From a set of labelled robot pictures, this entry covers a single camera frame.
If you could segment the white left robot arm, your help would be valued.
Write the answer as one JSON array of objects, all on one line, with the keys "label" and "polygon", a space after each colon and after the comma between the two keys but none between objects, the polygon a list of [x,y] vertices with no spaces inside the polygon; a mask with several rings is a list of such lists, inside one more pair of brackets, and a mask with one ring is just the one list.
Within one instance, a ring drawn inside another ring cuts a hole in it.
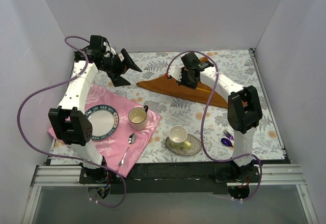
[{"label": "white left robot arm", "polygon": [[129,69],[141,72],[125,49],[120,59],[107,38],[91,35],[88,45],[77,48],[74,54],[74,74],[68,82],[66,93],[58,107],[48,113],[57,139],[62,140],[76,153],[86,175],[97,183],[108,179],[105,158],[92,142],[93,127],[85,115],[87,96],[96,74],[105,72],[116,87],[128,86],[122,78]]}]

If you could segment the orange-brown cloth napkin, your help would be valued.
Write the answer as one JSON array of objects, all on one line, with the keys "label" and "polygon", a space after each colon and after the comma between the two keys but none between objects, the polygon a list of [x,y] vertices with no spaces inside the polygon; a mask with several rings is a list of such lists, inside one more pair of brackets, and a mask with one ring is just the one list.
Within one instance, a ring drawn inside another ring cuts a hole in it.
[{"label": "orange-brown cloth napkin", "polygon": [[156,93],[202,104],[207,103],[212,91],[210,87],[202,83],[198,83],[198,86],[195,89],[179,86],[176,79],[167,79],[164,75],[152,80],[137,82],[137,86]]}]

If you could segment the purple fork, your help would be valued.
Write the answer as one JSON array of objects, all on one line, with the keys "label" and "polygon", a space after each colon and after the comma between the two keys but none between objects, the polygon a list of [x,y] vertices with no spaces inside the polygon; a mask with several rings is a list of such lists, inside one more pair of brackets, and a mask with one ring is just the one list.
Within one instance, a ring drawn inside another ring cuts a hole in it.
[{"label": "purple fork", "polygon": [[234,140],[234,137],[232,136],[232,134],[227,129],[224,129],[223,133],[229,140],[231,140],[231,141]]}]

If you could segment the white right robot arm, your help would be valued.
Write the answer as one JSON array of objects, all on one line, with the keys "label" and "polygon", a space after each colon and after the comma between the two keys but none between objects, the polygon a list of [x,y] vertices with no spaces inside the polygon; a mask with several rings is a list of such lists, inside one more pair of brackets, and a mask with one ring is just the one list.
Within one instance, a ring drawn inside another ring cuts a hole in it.
[{"label": "white right robot arm", "polygon": [[185,51],[179,54],[183,67],[168,64],[166,78],[174,78],[178,85],[195,89],[199,83],[211,88],[227,102],[227,120],[234,131],[233,154],[226,160],[209,159],[220,163],[214,176],[219,182],[242,182],[250,175],[259,175],[261,167],[259,158],[253,154],[255,131],[262,119],[262,109],[257,89],[244,87],[219,72],[216,62],[208,57],[200,62],[197,51]]}]

